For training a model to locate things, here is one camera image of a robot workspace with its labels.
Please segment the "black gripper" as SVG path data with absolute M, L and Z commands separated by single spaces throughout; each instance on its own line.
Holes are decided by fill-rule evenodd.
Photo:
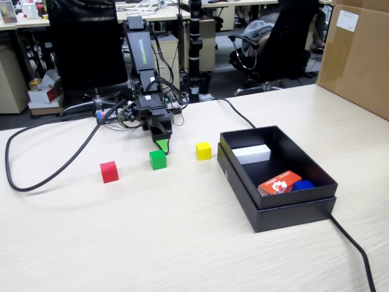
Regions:
M 159 94 L 138 96 L 135 100 L 136 119 L 140 121 L 143 130 L 149 130 L 153 143 L 165 155 L 170 152 L 170 139 L 173 130 L 174 117 L 160 99 Z

